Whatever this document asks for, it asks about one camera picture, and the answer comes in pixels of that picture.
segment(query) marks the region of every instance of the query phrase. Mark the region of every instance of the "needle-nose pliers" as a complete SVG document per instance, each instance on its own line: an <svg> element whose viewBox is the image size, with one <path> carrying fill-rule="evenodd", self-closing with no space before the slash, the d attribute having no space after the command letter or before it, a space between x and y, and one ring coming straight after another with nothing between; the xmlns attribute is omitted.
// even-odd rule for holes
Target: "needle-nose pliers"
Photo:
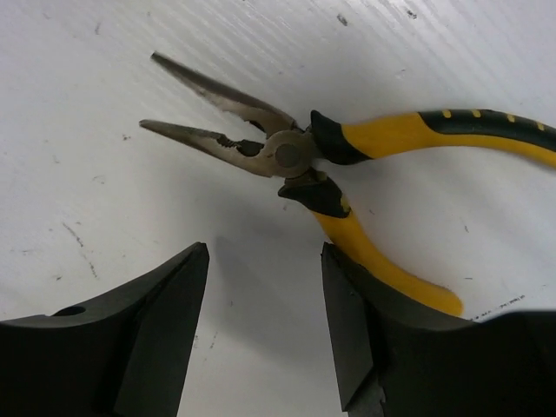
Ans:
<svg viewBox="0 0 556 417"><path fill-rule="evenodd" d="M473 146L521 154L556 168L556 129L524 117L488 109L445 109L347 125L313 110L310 126L301 129L293 117L265 102L159 53L151 58L217 108L254 124L267 141L236 142L222 133L154 120L140 121L143 128L252 174L285 178L278 195L309 209L342 252L376 279L447 314L461 315L460 298L382 255L367 238L346 196L325 173L314 169L312 162L324 158L351 165L415 149Z"/></svg>

